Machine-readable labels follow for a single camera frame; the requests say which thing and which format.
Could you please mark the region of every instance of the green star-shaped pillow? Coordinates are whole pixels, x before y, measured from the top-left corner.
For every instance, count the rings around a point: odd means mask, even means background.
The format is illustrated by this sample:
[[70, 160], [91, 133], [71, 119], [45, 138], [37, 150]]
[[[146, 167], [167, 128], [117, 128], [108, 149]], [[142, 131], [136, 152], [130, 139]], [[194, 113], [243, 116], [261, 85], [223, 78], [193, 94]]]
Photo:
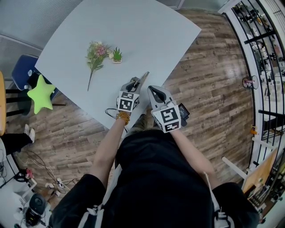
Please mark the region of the green star-shaped pillow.
[[46, 84], [44, 77], [42, 75], [39, 76], [37, 86], [27, 93], [35, 103], [35, 114], [38, 114], [42, 108], [53, 109], [53, 105], [50, 101], [50, 95], [54, 89], [54, 85]]

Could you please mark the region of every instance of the blue chair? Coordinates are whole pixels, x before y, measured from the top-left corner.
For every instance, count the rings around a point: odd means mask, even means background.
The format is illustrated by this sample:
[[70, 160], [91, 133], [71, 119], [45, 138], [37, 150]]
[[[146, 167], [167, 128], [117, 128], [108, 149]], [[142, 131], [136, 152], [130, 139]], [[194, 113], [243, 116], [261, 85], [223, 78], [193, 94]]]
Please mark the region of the blue chair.
[[[24, 90], [24, 86], [29, 84], [28, 83], [28, 80], [30, 78], [28, 75], [29, 70], [32, 70], [35, 73], [40, 73], [35, 68], [38, 58], [39, 58], [38, 56], [25, 54], [21, 55], [21, 57], [18, 59], [18, 62], [16, 63], [14, 70], [12, 72], [12, 78], [19, 90]], [[51, 84], [45, 77], [44, 79], [47, 84]], [[51, 100], [56, 96], [58, 91], [59, 90], [56, 88], [54, 90], [54, 93], [50, 95]]]

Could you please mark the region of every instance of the black pants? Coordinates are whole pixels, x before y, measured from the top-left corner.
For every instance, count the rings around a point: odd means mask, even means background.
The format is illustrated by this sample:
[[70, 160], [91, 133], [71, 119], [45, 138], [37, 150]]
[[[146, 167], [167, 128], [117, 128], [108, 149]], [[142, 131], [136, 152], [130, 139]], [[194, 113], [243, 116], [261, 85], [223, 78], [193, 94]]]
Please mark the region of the black pants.
[[21, 151], [21, 149], [32, 143], [32, 140], [25, 133], [22, 134], [4, 134], [1, 136], [4, 143], [6, 156], [12, 154], [16, 151]]

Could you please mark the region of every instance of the small plant pot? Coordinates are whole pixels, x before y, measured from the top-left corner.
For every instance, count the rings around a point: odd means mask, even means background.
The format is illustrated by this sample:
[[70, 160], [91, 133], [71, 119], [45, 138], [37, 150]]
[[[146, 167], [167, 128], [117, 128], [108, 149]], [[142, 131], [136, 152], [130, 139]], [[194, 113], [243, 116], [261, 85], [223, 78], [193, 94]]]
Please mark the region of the small plant pot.
[[113, 59], [113, 63], [121, 63], [122, 62], [122, 59], [120, 61], [114, 61]]

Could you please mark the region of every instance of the pink flower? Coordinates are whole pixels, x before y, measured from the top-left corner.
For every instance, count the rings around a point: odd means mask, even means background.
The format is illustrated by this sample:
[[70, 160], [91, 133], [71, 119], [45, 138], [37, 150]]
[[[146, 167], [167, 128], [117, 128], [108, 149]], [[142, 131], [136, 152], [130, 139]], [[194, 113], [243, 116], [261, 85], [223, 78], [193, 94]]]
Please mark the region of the pink flower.
[[96, 50], [96, 54], [98, 56], [105, 55], [106, 54], [106, 49], [103, 46], [98, 47], [97, 50]]

